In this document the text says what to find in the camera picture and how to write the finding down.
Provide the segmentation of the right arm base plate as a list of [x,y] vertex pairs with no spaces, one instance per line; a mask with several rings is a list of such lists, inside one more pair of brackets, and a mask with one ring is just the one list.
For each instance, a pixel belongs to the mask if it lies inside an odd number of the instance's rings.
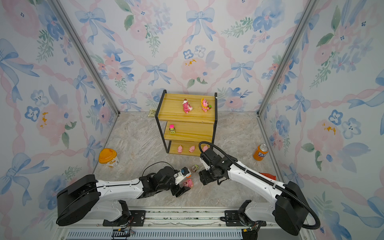
[[220,217],[222,222],[226,223],[227,227],[245,227],[245,228],[256,228],[258,225],[266,227],[265,221],[252,221],[244,214],[239,214],[238,211],[226,210],[224,216]]

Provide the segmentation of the pink bear sunflower toy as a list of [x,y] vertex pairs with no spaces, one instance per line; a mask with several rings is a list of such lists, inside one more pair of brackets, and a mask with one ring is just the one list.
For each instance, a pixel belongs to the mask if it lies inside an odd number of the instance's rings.
[[201,105],[202,105],[202,110],[207,113],[212,106],[209,104],[209,102],[206,99],[201,99]]

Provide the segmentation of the pink bear donut toy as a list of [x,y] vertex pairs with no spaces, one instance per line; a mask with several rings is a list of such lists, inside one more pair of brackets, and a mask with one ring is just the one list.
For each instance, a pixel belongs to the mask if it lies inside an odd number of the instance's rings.
[[194,186],[194,182],[192,179],[187,179],[187,180],[183,181],[183,185],[184,185],[184,187],[192,188]]

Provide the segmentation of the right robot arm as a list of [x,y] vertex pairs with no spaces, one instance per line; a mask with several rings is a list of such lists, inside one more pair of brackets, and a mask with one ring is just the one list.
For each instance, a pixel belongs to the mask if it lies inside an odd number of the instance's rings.
[[310,212],[309,204],[296,183],[285,184],[267,178],[232,156],[221,157],[211,148],[204,150],[200,158],[205,167],[199,173],[203,185],[232,180],[256,192],[269,203],[267,207],[261,207],[246,200],[238,211],[244,225],[257,221],[272,222],[293,236],[300,233]]

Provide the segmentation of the pink green toy car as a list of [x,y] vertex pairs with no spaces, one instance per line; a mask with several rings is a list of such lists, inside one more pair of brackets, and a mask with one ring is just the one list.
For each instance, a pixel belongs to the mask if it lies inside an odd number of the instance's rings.
[[170,131],[170,134],[175,134],[176,133],[176,129],[175,129],[175,126],[173,124],[171,124],[169,126],[169,131]]

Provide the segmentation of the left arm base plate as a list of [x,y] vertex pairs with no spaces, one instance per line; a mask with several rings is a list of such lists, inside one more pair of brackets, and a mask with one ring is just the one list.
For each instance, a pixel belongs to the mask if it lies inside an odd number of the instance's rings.
[[146,211],[144,210],[134,210],[129,211],[129,213],[123,213],[119,218],[114,221],[103,221],[103,227],[142,227],[146,218]]

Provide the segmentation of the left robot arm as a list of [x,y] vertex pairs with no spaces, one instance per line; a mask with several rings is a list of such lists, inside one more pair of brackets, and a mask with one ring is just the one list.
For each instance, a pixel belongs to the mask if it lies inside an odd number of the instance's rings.
[[58,193],[56,223],[63,227],[85,219],[102,220],[104,227],[127,226],[133,219],[127,199],[145,199],[164,191],[177,198],[190,190],[183,184],[190,176],[187,167],[169,166],[130,181],[102,181],[86,175]]

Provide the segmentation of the green box toy truck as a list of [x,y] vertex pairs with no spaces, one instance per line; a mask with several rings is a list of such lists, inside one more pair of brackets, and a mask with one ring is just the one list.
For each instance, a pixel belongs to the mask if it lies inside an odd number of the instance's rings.
[[191,171],[194,172],[194,173],[195,173],[198,169],[199,169],[199,166],[198,166],[198,165],[193,165],[193,166],[191,167]]

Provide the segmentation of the pink bear cream toy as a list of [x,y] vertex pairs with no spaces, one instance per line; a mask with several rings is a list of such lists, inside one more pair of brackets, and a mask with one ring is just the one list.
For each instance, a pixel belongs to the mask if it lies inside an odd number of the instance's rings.
[[186,114],[191,112],[193,110],[193,107],[190,105],[189,101],[187,99],[184,99],[183,101],[183,110]]

